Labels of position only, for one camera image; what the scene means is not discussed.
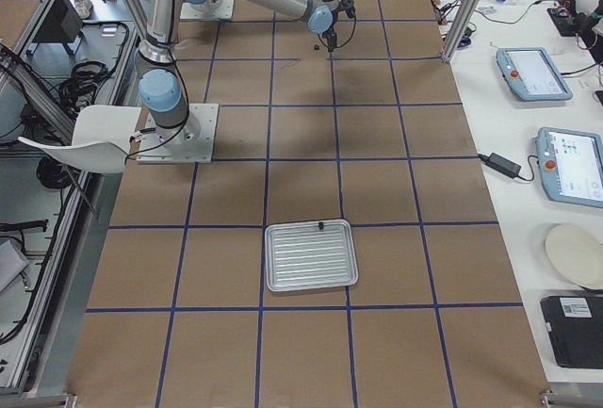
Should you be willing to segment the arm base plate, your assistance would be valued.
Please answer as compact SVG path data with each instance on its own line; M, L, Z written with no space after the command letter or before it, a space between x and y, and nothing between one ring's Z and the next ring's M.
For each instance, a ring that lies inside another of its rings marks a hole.
M180 20L185 22L231 21L235 0L184 0Z
M141 164L210 163L218 122L218 104L191 104L187 123L167 130L155 126L155 120L147 114L145 127L155 131L143 134L139 153L135 155Z

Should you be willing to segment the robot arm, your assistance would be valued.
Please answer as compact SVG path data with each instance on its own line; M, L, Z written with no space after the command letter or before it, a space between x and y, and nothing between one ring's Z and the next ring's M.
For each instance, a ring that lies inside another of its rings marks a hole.
M287 17L307 23L329 50L337 46L334 25L341 13L355 16L353 0L248 0ZM179 74L176 44L184 0L151 0L146 34L136 56L139 95L155 122L159 146L189 143L199 134L192 119L186 87Z

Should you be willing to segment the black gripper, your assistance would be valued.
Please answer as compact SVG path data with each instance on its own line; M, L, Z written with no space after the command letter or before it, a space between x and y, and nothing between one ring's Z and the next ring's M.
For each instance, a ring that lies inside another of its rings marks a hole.
M334 30L333 26L330 26L326 31L325 31L325 42L327 45L327 50L329 53L332 53L335 50L335 47L338 44L338 37L337 37L337 33Z

